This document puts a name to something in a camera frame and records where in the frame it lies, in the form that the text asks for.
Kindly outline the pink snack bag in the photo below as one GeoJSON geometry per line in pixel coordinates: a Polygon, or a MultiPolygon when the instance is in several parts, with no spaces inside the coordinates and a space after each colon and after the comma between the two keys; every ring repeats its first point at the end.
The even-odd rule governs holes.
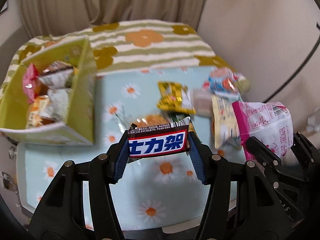
{"type": "Polygon", "coordinates": [[[246,160],[254,159],[245,146],[249,137],[256,137],[278,157],[293,145],[291,114],[282,103],[235,101],[232,107],[246,160]]]}

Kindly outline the snickers chocolate bar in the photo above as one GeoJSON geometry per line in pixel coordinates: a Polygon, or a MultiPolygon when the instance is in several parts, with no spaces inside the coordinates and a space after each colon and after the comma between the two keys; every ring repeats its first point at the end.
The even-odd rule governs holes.
{"type": "Polygon", "coordinates": [[[185,152],[188,134],[188,127],[174,122],[141,128],[132,123],[128,130],[129,162],[185,152]]]}

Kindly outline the white green snack bag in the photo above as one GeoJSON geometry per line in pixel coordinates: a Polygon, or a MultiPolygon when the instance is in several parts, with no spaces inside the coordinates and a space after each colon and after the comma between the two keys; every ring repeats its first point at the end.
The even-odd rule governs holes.
{"type": "Polygon", "coordinates": [[[49,120],[63,121],[68,113],[71,93],[71,88],[49,89],[47,93],[49,102],[40,111],[40,116],[49,120]]]}

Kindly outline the orange snack bag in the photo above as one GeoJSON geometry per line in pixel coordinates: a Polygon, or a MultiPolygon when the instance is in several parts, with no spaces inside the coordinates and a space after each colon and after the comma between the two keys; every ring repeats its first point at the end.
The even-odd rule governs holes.
{"type": "Polygon", "coordinates": [[[26,128],[39,127],[53,123],[52,120],[40,116],[40,112],[50,102],[49,97],[46,95],[38,96],[29,107],[26,128]]]}

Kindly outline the pale yellow snack bag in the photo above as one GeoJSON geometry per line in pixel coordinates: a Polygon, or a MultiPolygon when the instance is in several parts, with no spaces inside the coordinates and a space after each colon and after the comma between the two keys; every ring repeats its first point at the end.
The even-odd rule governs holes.
{"type": "Polygon", "coordinates": [[[212,95],[212,110],[215,148],[227,143],[241,149],[240,132],[232,104],[225,98],[212,95]]]}

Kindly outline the green storage box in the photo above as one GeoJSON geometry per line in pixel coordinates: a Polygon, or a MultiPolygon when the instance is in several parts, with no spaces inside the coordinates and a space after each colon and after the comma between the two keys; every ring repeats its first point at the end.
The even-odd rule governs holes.
{"type": "MultiPolygon", "coordinates": [[[[85,36],[62,41],[23,59],[5,91],[1,92],[1,132],[17,142],[38,145],[86,146],[94,143],[94,87],[97,65],[85,36]],[[68,113],[63,121],[26,128],[29,107],[22,78],[33,63],[39,74],[54,61],[71,64],[74,77],[68,113]]],[[[41,82],[38,96],[48,93],[41,82]]]]}

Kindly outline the blue daisy tablecloth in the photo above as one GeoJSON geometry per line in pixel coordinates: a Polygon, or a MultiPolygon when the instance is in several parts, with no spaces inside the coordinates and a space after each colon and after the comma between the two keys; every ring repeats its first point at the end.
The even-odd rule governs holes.
{"type": "MultiPolygon", "coordinates": [[[[114,72],[98,77],[93,146],[18,146],[17,176],[24,207],[35,210],[65,161],[92,160],[118,142],[136,119],[159,113],[158,81],[199,89],[211,71],[211,67],[168,68],[114,72]]],[[[209,192],[209,187],[197,179],[191,159],[185,153],[129,163],[123,177],[110,189],[124,231],[161,228],[188,220],[197,224],[209,192]]]]}

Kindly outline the clear orange cracker pack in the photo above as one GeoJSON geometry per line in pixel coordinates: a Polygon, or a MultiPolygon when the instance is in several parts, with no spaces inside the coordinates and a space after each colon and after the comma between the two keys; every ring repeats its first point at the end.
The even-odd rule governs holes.
{"type": "Polygon", "coordinates": [[[133,123],[137,125],[138,128],[149,127],[155,125],[166,124],[169,121],[160,114],[149,114],[142,118],[137,119],[133,123]]]}

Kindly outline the yellow gold snack bag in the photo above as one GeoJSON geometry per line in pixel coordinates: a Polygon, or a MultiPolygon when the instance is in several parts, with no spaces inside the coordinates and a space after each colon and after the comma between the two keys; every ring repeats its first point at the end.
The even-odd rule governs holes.
{"type": "Polygon", "coordinates": [[[190,99],[190,91],[181,83],[158,81],[160,99],[156,106],[166,112],[177,112],[183,114],[196,114],[190,99]]]}

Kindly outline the blue red snack bag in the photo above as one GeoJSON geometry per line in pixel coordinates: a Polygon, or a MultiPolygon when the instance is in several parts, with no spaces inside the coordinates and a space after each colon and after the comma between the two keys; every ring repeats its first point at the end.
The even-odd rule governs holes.
{"type": "Polygon", "coordinates": [[[241,84],[246,78],[228,67],[213,67],[208,78],[203,82],[202,89],[220,94],[238,95],[241,93],[241,84]]]}

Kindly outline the brown white snack bag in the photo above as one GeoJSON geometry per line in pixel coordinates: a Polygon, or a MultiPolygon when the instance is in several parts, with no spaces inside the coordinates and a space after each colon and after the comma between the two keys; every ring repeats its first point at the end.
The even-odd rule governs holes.
{"type": "Polygon", "coordinates": [[[39,80],[49,89],[71,88],[74,67],[63,61],[54,61],[39,74],[39,80]]]}

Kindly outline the small pink snack pack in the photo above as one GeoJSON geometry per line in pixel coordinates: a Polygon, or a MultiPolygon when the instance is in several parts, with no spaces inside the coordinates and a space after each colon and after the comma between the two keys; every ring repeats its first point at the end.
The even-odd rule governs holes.
{"type": "Polygon", "coordinates": [[[27,96],[27,102],[33,103],[41,91],[39,72],[33,63],[29,64],[22,78],[23,92],[27,96]]]}

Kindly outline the striped floral bed blanket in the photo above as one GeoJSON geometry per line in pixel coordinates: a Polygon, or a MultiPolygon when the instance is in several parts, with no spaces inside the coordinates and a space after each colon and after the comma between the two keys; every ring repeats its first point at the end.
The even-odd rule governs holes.
{"type": "Polygon", "coordinates": [[[88,37],[100,73],[136,68],[230,67],[187,24],[160,20],[122,21],[61,36],[32,38],[12,57],[1,92],[5,91],[23,59],[48,46],[80,36],[88,37]]]}

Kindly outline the beige curtain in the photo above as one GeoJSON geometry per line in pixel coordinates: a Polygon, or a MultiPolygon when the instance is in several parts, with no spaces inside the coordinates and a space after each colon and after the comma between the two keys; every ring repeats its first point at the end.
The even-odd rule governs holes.
{"type": "Polygon", "coordinates": [[[30,37],[64,35],[132,20],[181,22],[197,28],[206,0],[17,0],[30,37]]]}

